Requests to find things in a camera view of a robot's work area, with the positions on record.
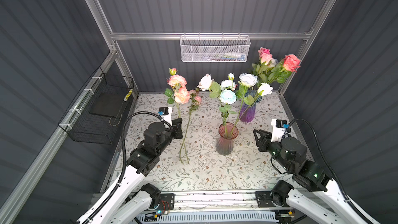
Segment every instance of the corrugated wall panel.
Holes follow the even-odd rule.
[[[170,77],[169,67],[186,78],[188,89],[193,89],[207,73],[217,82],[227,79],[228,73],[238,77],[258,62],[260,47],[271,49],[280,60],[286,54],[296,54],[301,40],[253,40],[245,63],[187,63],[181,61],[180,42],[177,40],[119,40],[118,41],[140,92],[164,91]]]
[[[0,206],[108,53],[85,0],[0,0]],[[77,218],[114,149],[67,139],[15,223]]]
[[[348,195],[381,223],[398,223],[396,29],[398,0],[338,0],[285,94]]]
[[[304,32],[325,0],[99,0],[114,32]]]

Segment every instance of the rose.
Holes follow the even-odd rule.
[[[189,101],[189,93],[185,87],[181,87],[179,91],[174,92],[174,100],[177,103],[185,104]]]
[[[208,90],[211,87],[211,84],[213,81],[211,80],[211,76],[207,73],[205,76],[202,77],[202,79],[199,82],[198,87],[202,90]]]
[[[187,81],[181,75],[172,75],[167,83],[172,87],[176,87],[178,83],[181,84],[181,87],[185,87]]]
[[[240,83],[246,87],[253,87],[257,83],[257,76],[251,73],[242,73],[239,76]]]
[[[177,69],[176,68],[169,68],[169,73],[170,73],[170,75],[175,75],[177,73]]]
[[[290,54],[285,56],[285,61],[283,62],[283,67],[290,72],[297,72],[296,69],[301,67],[299,66],[301,60],[297,58],[297,56]]]
[[[269,50],[269,49],[267,49],[267,48],[263,48],[263,47],[261,47],[259,50],[258,50],[258,53],[260,54],[260,56],[262,55],[262,54],[271,54],[270,53],[270,51],[271,50]]]
[[[197,105],[202,103],[202,98],[199,95],[195,96],[195,100],[197,101]]]
[[[231,90],[227,89],[221,92],[220,100],[222,103],[233,104],[236,102],[236,95]]]
[[[271,62],[268,64],[268,67],[275,67],[277,63],[278,63],[278,60],[272,58]]]
[[[272,60],[272,55],[263,53],[260,55],[260,60],[261,60],[261,63],[265,62],[265,64],[267,65],[268,62],[270,62]]]
[[[225,80],[225,81],[221,82],[220,87],[221,87],[221,90],[225,90],[228,88],[228,89],[231,89],[232,91],[234,91],[236,88],[236,83],[233,81],[230,81],[230,80]]]
[[[267,94],[271,94],[272,93],[272,89],[273,89],[273,87],[271,87],[267,83],[262,82],[261,86],[257,90],[257,93],[260,96],[265,96]]]

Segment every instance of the floral tablecloth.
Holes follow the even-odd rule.
[[[271,119],[286,119],[286,113],[281,102],[272,93],[262,98],[256,106],[256,117],[250,123],[238,122],[239,135],[234,142],[234,150],[228,156],[217,153],[215,143],[219,138],[218,127],[222,117],[218,111],[219,101],[209,98],[208,93],[200,95],[202,105],[192,114],[189,125],[186,147],[190,163],[184,165],[178,159],[182,140],[174,139],[160,156],[160,162],[149,173],[144,184],[151,183],[162,191],[201,191],[228,189],[263,189],[272,188],[279,179],[283,179],[295,187],[291,175],[281,175],[276,172],[270,162],[267,152],[258,152],[253,129],[272,131]],[[185,133],[188,121],[188,102],[181,106],[182,130]],[[167,97],[163,94],[141,94],[137,101],[135,112],[157,112],[159,107],[167,106]],[[238,112],[240,100],[232,105]],[[173,118],[177,118],[177,109],[173,105]],[[234,122],[237,114],[230,115],[229,122]],[[137,116],[133,118],[126,136],[127,157],[143,139],[143,132],[156,119],[152,116]],[[122,156],[119,156],[116,171],[121,171]],[[276,166],[284,171],[278,163]]]

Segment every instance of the pink glass vase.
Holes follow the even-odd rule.
[[[231,154],[234,149],[234,140],[239,134],[238,129],[234,127],[233,123],[227,122],[226,126],[220,125],[218,133],[220,134],[220,138],[216,143],[216,151],[224,156]]]
[[[254,97],[256,95],[255,90],[249,90],[246,94],[245,97],[251,95]],[[249,105],[246,105],[246,103],[243,103],[242,109],[239,113],[239,118],[242,122],[249,123],[252,122],[254,119],[254,115],[256,114],[256,104],[260,102],[261,96],[256,99],[254,102],[254,105],[249,107]]]

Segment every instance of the leaf pattern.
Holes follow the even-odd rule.
[[[250,123],[238,122],[239,135],[234,141],[234,150],[228,156],[217,153],[215,144],[219,138],[218,127],[222,117],[218,111],[219,101],[211,99],[208,93],[200,94],[202,105],[192,115],[185,141],[189,164],[184,165],[178,160],[182,140],[174,139],[160,156],[160,162],[152,169],[135,190],[147,183],[153,184],[162,191],[198,191],[227,189],[263,189],[272,188],[276,182],[283,179],[294,187],[300,187],[293,182],[291,175],[280,175],[270,162],[271,156],[266,152],[258,152],[253,136],[253,129],[272,131],[271,119],[287,119],[278,96],[275,93],[264,96],[256,105],[255,119]],[[164,94],[142,94],[138,98],[135,111],[157,112],[159,107],[168,106]],[[188,120],[190,103],[181,105],[183,118],[182,129]],[[232,110],[238,112],[240,100],[232,105]],[[177,109],[173,107],[173,118]],[[236,120],[237,114],[231,115],[229,122]],[[144,116],[132,118],[126,135],[127,156],[143,140],[143,132],[156,118]],[[122,157],[119,156],[116,171],[120,172]]]

